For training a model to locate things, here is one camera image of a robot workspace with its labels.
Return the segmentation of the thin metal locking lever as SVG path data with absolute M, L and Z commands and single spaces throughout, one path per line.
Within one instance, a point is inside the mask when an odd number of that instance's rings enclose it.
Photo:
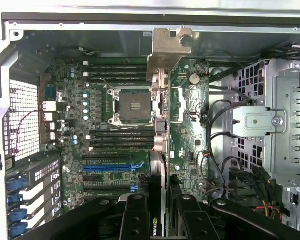
M 112 85 L 110 85 L 105 79 L 100 78 L 101 81 L 103 81 L 107 86 L 109 86 L 112 90 L 114 90 L 115 88 L 112 87 Z

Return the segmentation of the CPU socket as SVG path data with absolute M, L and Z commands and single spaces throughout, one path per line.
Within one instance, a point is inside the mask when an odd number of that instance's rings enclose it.
M 110 125 L 131 128 L 152 123 L 157 93 L 150 86 L 115 86 L 108 89 L 107 94 L 111 107 Z

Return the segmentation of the black long expansion slot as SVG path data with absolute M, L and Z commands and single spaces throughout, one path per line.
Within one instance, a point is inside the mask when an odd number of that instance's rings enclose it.
M 85 161 L 97 161 L 97 160 L 130 160 L 130 154 L 99 154 L 99 155 L 83 155 L 82 159 Z

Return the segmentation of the blue expansion slot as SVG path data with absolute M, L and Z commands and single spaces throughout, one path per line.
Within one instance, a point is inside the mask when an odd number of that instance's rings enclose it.
M 134 172 L 144 166 L 145 162 L 138 164 L 126 163 L 126 164 L 98 164 L 98 165 L 83 165 L 82 171 L 84 172 L 120 172 L 131 171 Z

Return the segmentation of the blue slot retaining clip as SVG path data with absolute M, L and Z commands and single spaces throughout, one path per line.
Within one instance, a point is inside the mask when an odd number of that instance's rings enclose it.
M 28 210 L 25 208 L 17 208 L 13 209 L 9 214 L 8 214 L 8 221 L 13 223 L 13 222 L 18 222 L 21 220 L 26 219 L 28 216 Z
M 22 235 L 27 231 L 28 223 L 27 222 L 18 222 L 13 224 L 8 229 L 8 234 L 11 238 Z
M 24 187 L 26 179 L 24 177 L 14 177 L 6 181 L 6 189 L 8 191 L 19 190 Z
M 9 206 L 13 205 L 13 204 L 17 204 L 17 203 L 21 202 L 22 200 L 23 200 L 23 195 L 19 194 L 18 192 L 9 194 L 7 196 L 7 204 Z

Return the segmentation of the green motherboard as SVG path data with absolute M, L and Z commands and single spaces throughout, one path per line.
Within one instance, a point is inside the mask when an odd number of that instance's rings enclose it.
M 204 60 L 184 59 L 171 72 L 171 88 L 182 87 L 185 98 L 184 121 L 170 123 L 169 178 L 176 175 L 186 194 L 205 197 L 214 186 L 209 180 L 210 153 L 206 130 L 209 112 L 209 64 Z M 192 85 L 189 77 L 200 76 Z M 153 121 L 136 127 L 115 127 L 110 118 L 110 87 L 150 86 L 144 58 L 59 58 L 43 77 L 45 100 L 42 107 L 47 135 L 61 152 L 63 205 L 72 210 L 97 197 L 117 201 L 121 195 L 138 190 L 84 191 L 83 186 L 138 185 L 138 177 L 150 177 L 150 152 L 154 146 Z M 130 154 L 130 160 L 83 160 L 84 155 Z M 82 171 L 84 165 L 140 164 L 136 171 Z M 97 176 L 97 181 L 83 181 Z

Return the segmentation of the round silver coin battery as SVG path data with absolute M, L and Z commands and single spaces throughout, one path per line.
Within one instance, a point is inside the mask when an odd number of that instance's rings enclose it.
M 198 74 L 196 74 L 196 73 L 191 74 L 190 77 L 189 77 L 189 83 L 190 83 L 191 85 L 197 85 L 197 84 L 200 83 L 200 81 L 201 81 L 201 78 L 200 78 L 200 76 L 199 76 Z

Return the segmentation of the dark grey PC case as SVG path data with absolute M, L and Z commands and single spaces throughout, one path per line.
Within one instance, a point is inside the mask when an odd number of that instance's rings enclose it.
M 228 199 L 300 231 L 300 194 L 284 194 L 263 167 L 248 171 L 236 155 L 218 162 L 213 148 L 217 137 L 235 138 L 228 130 L 214 130 L 217 120 L 230 110 L 254 104 L 236 88 L 220 86 L 219 82 L 261 60 L 300 62 L 300 11 L 272 10 L 261 16 L 249 15 L 247 10 L 223 16 L 188 15 L 183 10 L 153 13 L 149 8 L 134 13 L 111 13 L 108 9 L 99 13 L 4 12 L 1 27 L 0 240 L 15 240 L 75 209 L 63 204 L 63 158 L 47 135 L 42 106 L 47 69 L 61 58 L 143 58 L 147 75 L 154 29 L 168 29 L 172 37 L 177 29 L 191 29 L 192 37 L 181 41 L 191 48 L 191 54 L 178 64 L 193 59 L 209 65 L 211 121 L 206 140 L 213 186 L 204 197 L 190 195 L 206 205 L 215 199 Z M 26 179 L 23 188 L 8 191 L 6 181 L 17 177 Z M 8 205 L 8 195 L 13 193 L 23 195 L 23 199 Z M 153 237 L 147 194 L 150 240 L 188 240 L 171 228 L 170 182 L 165 238 Z M 8 214 L 14 209 L 27 209 L 27 218 L 9 222 Z M 26 232 L 10 237 L 9 228 L 20 222 L 28 223 Z

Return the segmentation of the silver perforated disk bay cage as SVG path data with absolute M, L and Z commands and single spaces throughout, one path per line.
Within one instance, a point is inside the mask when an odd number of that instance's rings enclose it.
M 243 160 L 247 171 L 263 167 L 283 193 L 300 194 L 300 62 L 260 60 L 218 83 L 253 99 L 252 106 L 224 113 L 212 142 L 216 160 L 229 155 Z

